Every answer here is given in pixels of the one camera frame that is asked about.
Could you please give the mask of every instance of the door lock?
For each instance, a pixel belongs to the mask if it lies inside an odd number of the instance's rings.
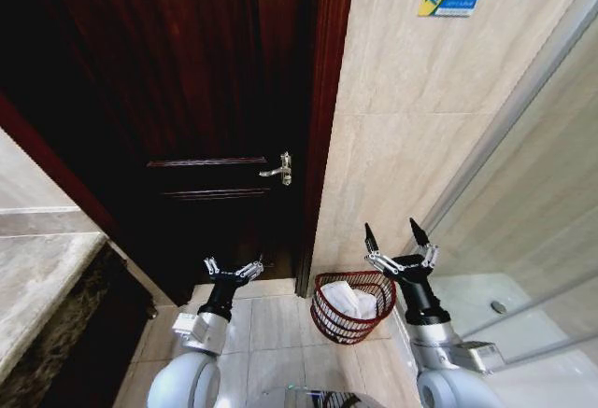
[[[289,151],[285,151],[283,154],[280,155],[280,162],[282,165],[279,168],[274,170],[268,170],[264,172],[260,172],[261,177],[269,177],[274,175],[280,175],[282,178],[282,184],[285,186],[291,185],[291,155]]]

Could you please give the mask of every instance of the shower enclosure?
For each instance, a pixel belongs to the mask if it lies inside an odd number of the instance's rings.
[[[509,407],[598,406],[598,22],[584,5],[425,224],[434,292],[463,339],[499,345],[489,382]]]

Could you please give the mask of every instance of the dark brown door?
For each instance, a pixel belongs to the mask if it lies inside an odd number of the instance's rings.
[[[173,299],[206,256],[305,267],[316,0],[18,1],[7,99]]]

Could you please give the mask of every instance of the white towel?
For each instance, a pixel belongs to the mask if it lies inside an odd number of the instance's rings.
[[[360,289],[353,289],[344,280],[322,286],[326,300],[340,313],[356,319],[376,317],[376,297]]]

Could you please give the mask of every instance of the shower drain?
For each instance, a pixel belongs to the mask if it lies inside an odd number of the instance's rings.
[[[492,301],[490,302],[490,307],[499,315],[504,315],[506,313],[506,307],[502,302],[499,301]]]

